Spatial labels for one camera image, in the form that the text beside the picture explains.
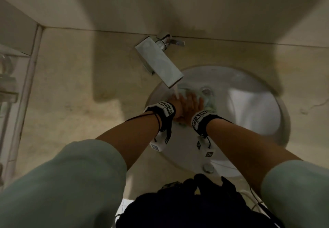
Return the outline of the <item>person's left hand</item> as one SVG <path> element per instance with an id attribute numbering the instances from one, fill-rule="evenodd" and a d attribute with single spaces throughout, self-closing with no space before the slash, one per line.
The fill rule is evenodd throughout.
<path id="1" fill-rule="evenodd" d="M 181 105 L 179 97 L 175 94 L 168 99 L 168 102 L 171 103 L 176 110 L 173 121 L 180 124 L 190 125 L 191 117 L 189 116 L 189 105 Z"/>

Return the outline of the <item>person's right hand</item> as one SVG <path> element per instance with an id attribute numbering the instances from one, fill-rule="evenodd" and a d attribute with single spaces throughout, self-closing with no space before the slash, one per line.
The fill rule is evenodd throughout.
<path id="1" fill-rule="evenodd" d="M 197 112 L 200 112 L 203 109 L 204 109 L 204 106 L 194 106 L 194 104 L 192 102 L 192 105 L 189 105 L 189 111 L 190 111 L 189 116 L 192 118 Z"/>

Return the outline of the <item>clear greenish glass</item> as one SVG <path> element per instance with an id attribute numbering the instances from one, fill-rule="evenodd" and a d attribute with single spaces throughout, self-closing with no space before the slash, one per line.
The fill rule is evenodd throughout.
<path id="1" fill-rule="evenodd" d="M 178 93 L 181 93 L 185 95 L 186 93 L 195 93 L 196 95 L 202 97 L 204 99 L 204 109 L 205 110 L 211 110 L 211 111 L 216 111 L 216 102 L 215 102 L 215 95 L 213 97 L 207 97 L 203 95 L 203 93 L 200 90 L 201 88 L 193 88 L 192 86 L 189 85 L 178 85 Z"/>

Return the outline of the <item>person's left forearm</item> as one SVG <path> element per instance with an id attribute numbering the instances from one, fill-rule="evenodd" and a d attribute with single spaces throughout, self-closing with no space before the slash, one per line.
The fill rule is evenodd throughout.
<path id="1" fill-rule="evenodd" d="M 111 128 L 96 139 L 112 145 L 129 170 L 156 137 L 161 126 L 160 117 L 148 111 Z"/>

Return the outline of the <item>person's right forearm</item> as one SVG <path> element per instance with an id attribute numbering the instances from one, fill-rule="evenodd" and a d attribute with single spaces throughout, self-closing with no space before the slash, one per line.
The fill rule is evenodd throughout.
<path id="1" fill-rule="evenodd" d="M 206 131 L 261 199 L 261 184 L 271 169 L 286 161 L 302 160 L 265 137 L 223 119 L 211 120 Z"/>

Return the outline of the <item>chrome rectangular faucet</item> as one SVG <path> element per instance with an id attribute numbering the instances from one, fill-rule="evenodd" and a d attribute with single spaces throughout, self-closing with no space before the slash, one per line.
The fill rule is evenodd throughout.
<path id="1" fill-rule="evenodd" d="M 135 45 L 145 69 L 151 75 L 157 74 L 169 89 L 183 78 L 183 73 L 165 54 L 170 45 L 185 47 L 185 41 L 173 39 L 168 32 L 160 32 L 156 39 L 147 36 Z"/>

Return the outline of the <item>white round sink basin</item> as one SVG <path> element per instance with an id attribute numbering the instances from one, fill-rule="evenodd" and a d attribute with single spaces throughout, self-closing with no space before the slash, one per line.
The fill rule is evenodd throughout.
<path id="1" fill-rule="evenodd" d="M 290 136 L 289 114 L 270 86 L 259 78 L 237 68 L 205 65 L 184 69 L 183 79 L 178 85 L 181 84 L 198 89 L 210 87 L 220 117 L 286 148 Z M 167 147 L 162 152 L 156 152 L 195 174 L 208 174 L 203 171 L 203 164 L 210 163 L 215 171 L 208 175 L 213 178 L 241 177 L 241 173 L 215 144 L 212 144 L 216 149 L 213 157 L 202 158 L 196 147 L 197 137 L 191 127 L 173 123 Z"/>

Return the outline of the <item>black chest harness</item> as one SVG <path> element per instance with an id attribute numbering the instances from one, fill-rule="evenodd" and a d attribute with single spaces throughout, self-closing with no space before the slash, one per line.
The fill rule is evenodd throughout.
<path id="1" fill-rule="evenodd" d="M 221 182 L 196 174 L 142 194 L 119 216 L 116 228 L 278 228 L 251 210 L 234 184 L 224 177 Z"/>

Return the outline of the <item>light green right sleeve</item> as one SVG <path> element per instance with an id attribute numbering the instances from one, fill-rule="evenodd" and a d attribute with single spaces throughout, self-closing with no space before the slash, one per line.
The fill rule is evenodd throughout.
<path id="1" fill-rule="evenodd" d="M 261 197 L 285 228 L 329 228 L 329 169 L 303 160 L 272 168 Z"/>

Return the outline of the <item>light green sleeve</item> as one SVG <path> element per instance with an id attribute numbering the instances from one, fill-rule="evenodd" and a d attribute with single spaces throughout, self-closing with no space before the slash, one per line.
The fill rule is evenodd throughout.
<path id="1" fill-rule="evenodd" d="M 112 228 L 126 173 L 112 145 L 72 142 L 4 189 L 0 228 Z"/>
<path id="2" fill-rule="evenodd" d="M 329 169 L 303 160 L 272 168 L 261 197 L 285 228 L 329 228 Z"/>

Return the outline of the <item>light green left sleeve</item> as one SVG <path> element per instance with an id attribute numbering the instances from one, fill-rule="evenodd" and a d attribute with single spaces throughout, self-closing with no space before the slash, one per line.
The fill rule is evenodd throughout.
<path id="1" fill-rule="evenodd" d="M 112 145 L 72 142 L 4 189 L 0 228 L 112 228 L 126 173 Z"/>

